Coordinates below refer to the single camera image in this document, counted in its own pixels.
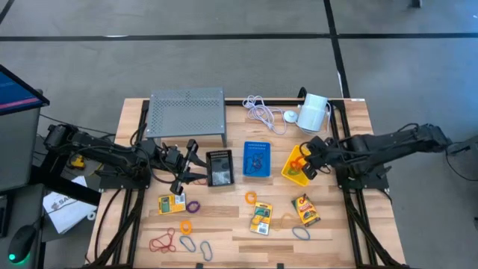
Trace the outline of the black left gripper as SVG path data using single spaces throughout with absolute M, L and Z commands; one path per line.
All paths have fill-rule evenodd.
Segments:
M 202 161 L 196 154 L 198 150 L 198 144 L 194 139 L 190 139 L 187 142 L 187 154 L 183 156 L 176 146 L 171 146 L 167 150 L 167 157 L 165 161 L 167 164 L 172 165 L 172 172 L 175 175 L 175 180 L 171 184 L 170 190 L 175 195 L 181 195 L 184 188 L 181 186 L 183 183 L 190 184 L 196 180 L 207 179 L 208 176 L 201 173 L 192 173 L 190 171 L 189 163 L 200 166 L 208 167 L 208 164 Z

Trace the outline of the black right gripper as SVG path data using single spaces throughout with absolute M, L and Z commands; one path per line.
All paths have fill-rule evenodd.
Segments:
M 301 171 L 308 180 L 313 180 L 317 176 L 317 171 L 325 174 L 331 173 L 331 169 L 326 161 L 327 149 L 331 144 L 331 137 L 323 140 L 318 136 L 313 137 L 310 141 L 301 143 L 299 152 L 304 159 L 299 160 L 299 165 L 302 167 Z

